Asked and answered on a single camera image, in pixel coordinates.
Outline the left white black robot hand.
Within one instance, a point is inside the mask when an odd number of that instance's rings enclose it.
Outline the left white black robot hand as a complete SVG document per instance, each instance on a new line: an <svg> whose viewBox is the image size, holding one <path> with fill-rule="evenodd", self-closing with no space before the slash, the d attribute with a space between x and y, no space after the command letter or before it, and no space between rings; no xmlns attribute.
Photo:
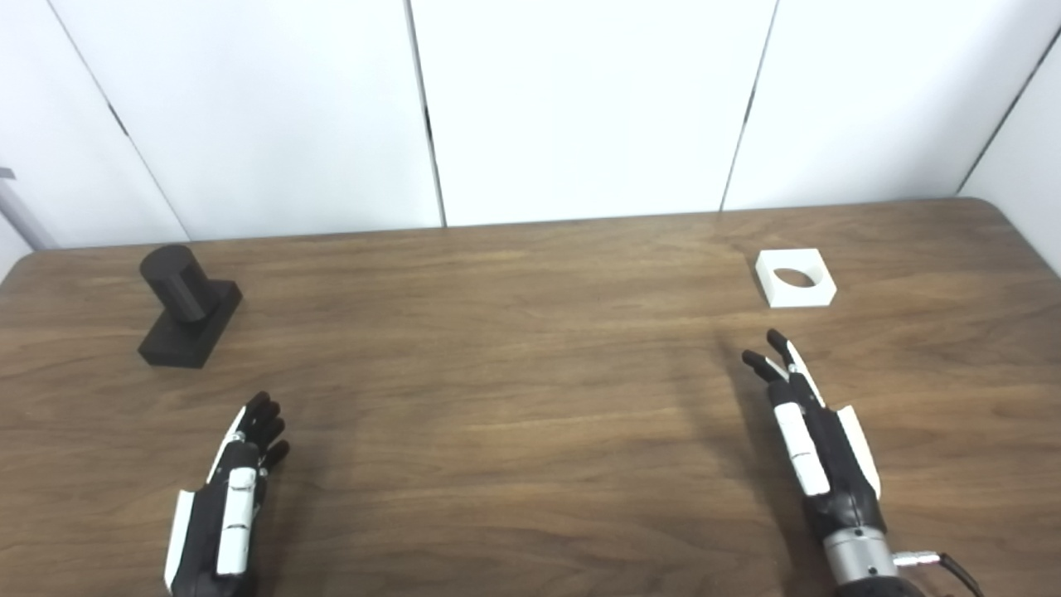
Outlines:
<svg viewBox="0 0 1061 597"><path fill-rule="evenodd" d="M280 404L261 391L236 415L206 481L181 490L175 506L163 581L171 596L255 596L255 521L269 474L289 453Z"/></svg>

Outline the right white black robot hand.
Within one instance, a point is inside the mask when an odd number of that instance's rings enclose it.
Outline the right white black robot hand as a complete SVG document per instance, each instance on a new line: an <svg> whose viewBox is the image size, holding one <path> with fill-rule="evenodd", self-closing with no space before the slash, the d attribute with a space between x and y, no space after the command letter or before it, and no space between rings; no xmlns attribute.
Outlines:
<svg viewBox="0 0 1061 597"><path fill-rule="evenodd" d="M767 385L811 533L819 541L860 527L886 533L879 469L859 417L851 405L834 410L827 404L788 337L772 328L766 339L780 362L750 349L742 359Z"/></svg>

